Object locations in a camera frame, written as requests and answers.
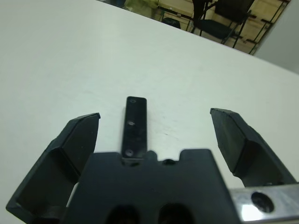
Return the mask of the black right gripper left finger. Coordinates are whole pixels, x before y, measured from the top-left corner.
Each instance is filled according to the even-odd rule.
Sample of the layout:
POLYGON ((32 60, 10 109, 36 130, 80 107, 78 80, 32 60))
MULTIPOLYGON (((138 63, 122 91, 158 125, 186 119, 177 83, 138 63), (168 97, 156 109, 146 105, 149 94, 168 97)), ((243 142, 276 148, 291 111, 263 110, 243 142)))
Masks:
POLYGON ((95 150, 99 113, 70 120, 50 142, 6 205, 17 218, 62 218, 95 150))

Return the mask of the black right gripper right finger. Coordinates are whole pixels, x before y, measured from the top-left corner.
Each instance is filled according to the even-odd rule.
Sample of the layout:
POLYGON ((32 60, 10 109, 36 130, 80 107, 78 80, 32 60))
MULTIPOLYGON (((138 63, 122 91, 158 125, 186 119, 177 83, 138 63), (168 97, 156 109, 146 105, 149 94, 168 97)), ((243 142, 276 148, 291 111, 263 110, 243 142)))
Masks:
POLYGON ((245 187, 296 184, 283 162, 240 114, 210 110, 218 147, 231 173, 245 187))

